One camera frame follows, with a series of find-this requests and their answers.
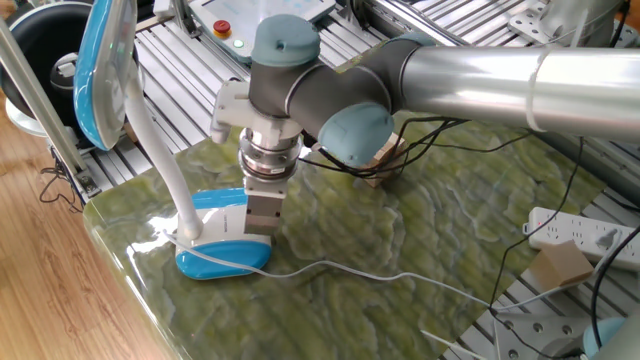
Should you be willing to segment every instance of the white and blue lamp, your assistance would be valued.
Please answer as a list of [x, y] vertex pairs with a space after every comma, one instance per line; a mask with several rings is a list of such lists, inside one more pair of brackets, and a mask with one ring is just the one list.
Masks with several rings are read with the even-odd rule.
[[[131, 56], [136, 15], [135, 0], [94, 3], [74, 78], [73, 100], [80, 127], [93, 144], [109, 150], [120, 137], [126, 114], [176, 205], [178, 242], [217, 259], [262, 268], [271, 256], [271, 240], [244, 233], [244, 189], [191, 196], [178, 164], [153, 125]], [[180, 247], [176, 247], [176, 264], [186, 276], [198, 280], [250, 273], [200, 259]]]

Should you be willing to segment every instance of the white power strip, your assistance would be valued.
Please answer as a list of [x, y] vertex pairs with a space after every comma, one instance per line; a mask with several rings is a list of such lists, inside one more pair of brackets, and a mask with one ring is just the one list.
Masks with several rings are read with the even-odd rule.
[[[522, 226], [522, 231], [525, 235], [532, 232], [549, 220], [554, 212], [555, 210], [534, 208], [529, 213], [529, 223]], [[545, 244], [555, 245], [573, 240], [589, 260], [598, 261], [607, 253], [613, 239], [619, 245], [633, 230], [635, 229], [560, 212], [548, 225], [529, 238], [529, 245], [540, 249]], [[612, 266], [640, 271], [640, 235], [620, 252]]]

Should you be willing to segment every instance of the control box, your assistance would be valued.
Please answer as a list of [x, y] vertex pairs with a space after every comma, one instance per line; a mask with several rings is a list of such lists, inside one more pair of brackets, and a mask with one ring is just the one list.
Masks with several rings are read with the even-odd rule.
[[315, 22], [335, 7], [335, 0], [195, 0], [189, 4], [202, 30], [245, 64], [251, 62], [260, 22], [279, 14]]

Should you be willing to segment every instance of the green marble surface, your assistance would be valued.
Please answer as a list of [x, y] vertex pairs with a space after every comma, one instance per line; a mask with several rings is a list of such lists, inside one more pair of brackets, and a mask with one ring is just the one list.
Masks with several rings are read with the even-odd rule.
[[[396, 125], [407, 116], [397, 115]], [[434, 127], [412, 124], [406, 138]], [[490, 148], [520, 134], [472, 122], [438, 143]], [[236, 151], [237, 141], [205, 140], [178, 154], [191, 191], [240, 187]], [[379, 275], [419, 273], [488, 301], [502, 252], [521, 239], [532, 207], [557, 207], [572, 169], [535, 137], [492, 154], [434, 148], [378, 189], [300, 163], [265, 269], [288, 273], [329, 259]], [[578, 213], [602, 189], [579, 171], [564, 211]], [[175, 227], [176, 212], [154, 169], [93, 199], [84, 219], [177, 358], [435, 359], [444, 348], [420, 329], [453, 340], [484, 311], [427, 283], [381, 283], [329, 268], [287, 280], [190, 280], [176, 268], [174, 246], [158, 236]], [[500, 288], [533, 256], [527, 245], [513, 251]]]

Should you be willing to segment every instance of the lamp base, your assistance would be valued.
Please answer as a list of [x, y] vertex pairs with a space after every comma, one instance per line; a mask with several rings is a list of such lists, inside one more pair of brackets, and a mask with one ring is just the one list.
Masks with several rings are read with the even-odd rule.
[[[246, 234], [247, 195], [243, 188], [202, 191], [192, 196], [203, 223], [198, 239], [184, 236], [178, 221], [178, 241], [216, 259], [262, 268], [271, 256], [271, 237]], [[214, 263], [176, 247], [176, 264], [186, 276], [209, 280], [250, 274], [251, 271]]]

